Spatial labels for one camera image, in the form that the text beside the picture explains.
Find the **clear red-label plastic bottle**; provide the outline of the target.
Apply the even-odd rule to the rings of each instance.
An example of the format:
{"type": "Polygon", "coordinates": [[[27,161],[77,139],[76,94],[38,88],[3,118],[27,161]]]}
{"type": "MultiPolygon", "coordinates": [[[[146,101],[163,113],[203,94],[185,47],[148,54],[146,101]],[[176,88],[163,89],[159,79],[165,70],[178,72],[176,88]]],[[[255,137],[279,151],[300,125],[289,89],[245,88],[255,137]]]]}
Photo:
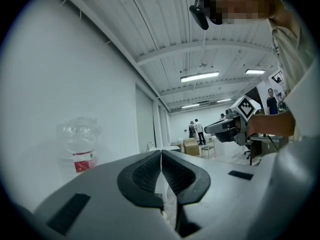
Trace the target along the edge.
{"type": "Polygon", "coordinates": [[[67,178],[97,165],[101,128],[96,118],[77,117],[56,127],[58,162],[67,178]]]}

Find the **brown cardboard box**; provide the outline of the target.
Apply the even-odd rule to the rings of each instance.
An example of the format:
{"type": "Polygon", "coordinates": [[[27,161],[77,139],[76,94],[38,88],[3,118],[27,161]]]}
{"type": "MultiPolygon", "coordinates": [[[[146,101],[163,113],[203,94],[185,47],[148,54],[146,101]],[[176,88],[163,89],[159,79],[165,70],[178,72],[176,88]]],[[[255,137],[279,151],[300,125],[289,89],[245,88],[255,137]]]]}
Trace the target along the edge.
{"type": "Polygon", "coordinates": [[[190,156],[199,156],[200,150],[198,142],[192,137],[183,140],[184,153],[190,156]]]}

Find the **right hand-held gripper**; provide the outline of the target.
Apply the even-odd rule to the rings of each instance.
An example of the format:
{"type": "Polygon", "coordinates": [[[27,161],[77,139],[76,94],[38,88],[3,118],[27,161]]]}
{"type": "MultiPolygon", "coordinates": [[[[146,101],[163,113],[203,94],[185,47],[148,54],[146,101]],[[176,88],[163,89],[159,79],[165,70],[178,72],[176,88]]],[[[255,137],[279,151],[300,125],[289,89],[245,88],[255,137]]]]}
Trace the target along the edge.
{"type": "Polygon", "coordinates": [[[204,132],[215,135],[221,143],[234,141],[245,146],[249,144],[249,119],[260,109],[258,102],[244,95],[225,111],[225,119],[206,126],[204,132]]]}

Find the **dark desk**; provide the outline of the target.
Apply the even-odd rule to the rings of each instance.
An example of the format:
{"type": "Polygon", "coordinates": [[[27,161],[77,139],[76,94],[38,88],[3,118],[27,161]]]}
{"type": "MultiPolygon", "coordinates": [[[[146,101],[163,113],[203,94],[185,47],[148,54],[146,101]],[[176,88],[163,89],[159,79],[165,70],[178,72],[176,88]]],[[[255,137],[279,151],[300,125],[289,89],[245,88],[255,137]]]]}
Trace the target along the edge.
{"type": "Polygon", "coordinates": [[[256,158],[261,159],[263,156],[276,153],[289,143],[289,138],[284,136],[254,134],[249,138],[250,155],[248,157],[249,164],[253,164],[256,158]]]}

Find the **metal frame chair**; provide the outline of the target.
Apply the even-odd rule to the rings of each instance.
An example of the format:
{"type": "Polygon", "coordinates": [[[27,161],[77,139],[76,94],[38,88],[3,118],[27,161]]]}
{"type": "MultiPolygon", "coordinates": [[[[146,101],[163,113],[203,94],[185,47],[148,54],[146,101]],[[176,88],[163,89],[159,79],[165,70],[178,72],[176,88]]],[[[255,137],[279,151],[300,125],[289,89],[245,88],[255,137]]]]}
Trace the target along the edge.
{"type": "Polygon", "coordinates": [[[216,157],[216,147],[214,139],[210,138],[206,144],[203,144],[200,148],[201,156],[207,159],[216,157]]]}

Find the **person's beige shirt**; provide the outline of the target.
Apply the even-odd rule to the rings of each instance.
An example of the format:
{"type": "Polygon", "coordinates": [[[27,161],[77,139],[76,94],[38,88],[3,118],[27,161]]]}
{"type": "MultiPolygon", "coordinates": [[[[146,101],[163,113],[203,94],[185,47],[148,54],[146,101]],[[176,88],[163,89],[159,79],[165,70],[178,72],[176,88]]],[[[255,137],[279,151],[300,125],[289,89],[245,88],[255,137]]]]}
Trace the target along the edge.
{"type": "Polygon", "coordinates": [[[268,20],[272,49],[284,77],[284,89],[297,95],[306,82],[309,70],[318,56],[317,48],[309,33],[300,25],[297,33],[268,20]]]}

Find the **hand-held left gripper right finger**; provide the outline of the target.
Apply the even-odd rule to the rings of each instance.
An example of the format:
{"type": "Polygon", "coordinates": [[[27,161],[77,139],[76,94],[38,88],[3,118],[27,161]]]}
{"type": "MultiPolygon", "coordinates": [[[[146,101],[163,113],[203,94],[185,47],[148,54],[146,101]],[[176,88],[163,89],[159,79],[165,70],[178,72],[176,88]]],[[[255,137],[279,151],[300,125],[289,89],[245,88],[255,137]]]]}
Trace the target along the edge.
{"type": "Polygon", "coordinates": [[[161,240],[249,240],[267,189],[272,154],[258,166],[162,151],[162,173],[177,200],[175,229],[161,240]]]}

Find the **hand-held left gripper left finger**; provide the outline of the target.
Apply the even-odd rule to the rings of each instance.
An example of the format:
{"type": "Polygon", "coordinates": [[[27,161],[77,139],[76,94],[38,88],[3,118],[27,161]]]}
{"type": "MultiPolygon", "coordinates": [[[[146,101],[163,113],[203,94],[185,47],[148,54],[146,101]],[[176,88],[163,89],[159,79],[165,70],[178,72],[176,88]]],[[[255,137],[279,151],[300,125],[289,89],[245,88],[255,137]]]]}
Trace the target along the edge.
{"type": "Polygon", "coordinates": [[[155,194],[160,172],[159,150],[98,165],[52,193],[34,216],[50,240],[181,240],[155,194]]]}

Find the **white sink unit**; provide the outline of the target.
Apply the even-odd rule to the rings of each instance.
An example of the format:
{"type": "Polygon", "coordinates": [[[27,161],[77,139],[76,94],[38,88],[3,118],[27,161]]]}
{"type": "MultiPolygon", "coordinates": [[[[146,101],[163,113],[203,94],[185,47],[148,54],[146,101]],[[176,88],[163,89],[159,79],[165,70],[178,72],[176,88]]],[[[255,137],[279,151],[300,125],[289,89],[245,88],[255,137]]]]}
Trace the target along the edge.
{"type": "Polygon", "coordinates": [[[148,149],[148,152],[151,151],[175,151],[175,152],[181,152],[181,148],[177,145],[171,145],[171,146],[165,146],[165,147],[151,147],[148,149]]]}

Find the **person's right forearm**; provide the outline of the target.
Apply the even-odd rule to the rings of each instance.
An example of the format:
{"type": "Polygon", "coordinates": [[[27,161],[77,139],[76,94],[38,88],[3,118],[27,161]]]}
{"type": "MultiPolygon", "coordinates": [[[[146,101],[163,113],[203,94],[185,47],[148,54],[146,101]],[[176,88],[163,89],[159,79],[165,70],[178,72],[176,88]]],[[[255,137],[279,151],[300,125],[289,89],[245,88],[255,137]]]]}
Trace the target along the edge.
{"type": "Polygon", "coordinates": [[[294,135],[296,121],[289,110],[275,115],[253,115],[248,121],[247,136],[266,134],[290,137],[294,135]]]}

